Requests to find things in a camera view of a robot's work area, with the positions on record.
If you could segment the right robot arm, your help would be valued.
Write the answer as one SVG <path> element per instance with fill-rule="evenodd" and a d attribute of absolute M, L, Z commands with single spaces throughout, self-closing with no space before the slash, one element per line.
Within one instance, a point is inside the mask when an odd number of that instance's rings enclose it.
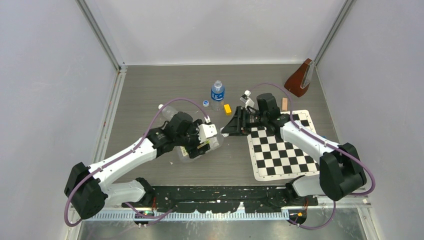
<path fill-rule="evenodd" d="M 285 198 L 299 205 L 306 196 L 325 195 L 333 201 L 352 194 L 367 183 L 356 148 L 338 144 L 312 132 L 294 121 L 292 115 L 281 113 L 275 97 L 263 93 L 256 98 L 258 109 L 238 106 L 221 133 L 228 136 L 247 136 L 253 128 L 264 127 L 276 138 L 289 142 L 309 155 L 319 165 L 319 174 L 300 176 L 285 185 Z"/>

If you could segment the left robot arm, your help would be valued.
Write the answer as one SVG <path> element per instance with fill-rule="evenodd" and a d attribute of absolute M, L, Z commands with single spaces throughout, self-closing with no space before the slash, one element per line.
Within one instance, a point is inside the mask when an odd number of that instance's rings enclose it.
<path fill-rule="evenodd" d="M 151 128 L 138 141 L 115 155 L 91 165 L 79 162 L 70 171 L 64 194 L 65 210 L 73 207 L 82 220 L 99 213 L 105 206 L 125 202 L 148 207 L 153 202 L 153 189 L 144 178 L 116 183 L 134 168 L 184 147 L 189 158 L 204 155 L 211 149 L 209 141 L 218 134 L 216 126 L 207 117 L 193 118 L 176 113 L 163 126 Z"/>

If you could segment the fruit label plastic bottle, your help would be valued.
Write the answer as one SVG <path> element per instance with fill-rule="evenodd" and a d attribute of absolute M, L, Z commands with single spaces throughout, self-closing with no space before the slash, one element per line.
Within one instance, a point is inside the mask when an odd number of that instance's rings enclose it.
<path fill-rule="evenodd" d="M 212 138 L 209 138 L 207 141 L 201 143 L 197 149 L 201 152 L 203 151 L 203 154 L 199 154 L 197 156 L 195 156 L 194 158 L 190 158 L 189 152 L 186 150 L 186 148 L 184 148 L 183 146 L 176 146 L 175 147 L 175 152 L 179 158 L 179 160 L 183 163 L 191 163 L 194 162 L 195 160 L 201 158 L 202 156 L 204 156 L 206 153 L 209 153 L 211 151 L 214 151 L 216 149 L 218 149 L 220 146 L 223 145 L 224 142 L 224 136 L 218 132 L 218 134 Z"/>

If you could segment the blue label water bottle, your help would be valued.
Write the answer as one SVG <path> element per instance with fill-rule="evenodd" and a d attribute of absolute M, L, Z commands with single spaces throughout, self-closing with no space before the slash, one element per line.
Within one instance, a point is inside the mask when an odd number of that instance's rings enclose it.
<path fill-rule="evenodd" d="M 214 111 L 221 111 L 224 107 L 225 86 L 220 80 L 216 80 L 211 87 L 211 107 Z"/>

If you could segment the white blue bottle cap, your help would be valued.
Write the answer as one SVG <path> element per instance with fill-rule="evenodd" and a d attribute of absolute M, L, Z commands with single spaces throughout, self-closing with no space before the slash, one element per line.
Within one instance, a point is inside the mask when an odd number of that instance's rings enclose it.
<path fill-rule="evenodd" d="M 210 103 L 209 103 L 209 101 L 208 101 L 208 100 L 204 100 L 204 101 L 202 102 L 202 104 L 203 104 L 203 106 L 204 106 L 204 107 L 208 107 L 208 106 L 210 105 Z"/>

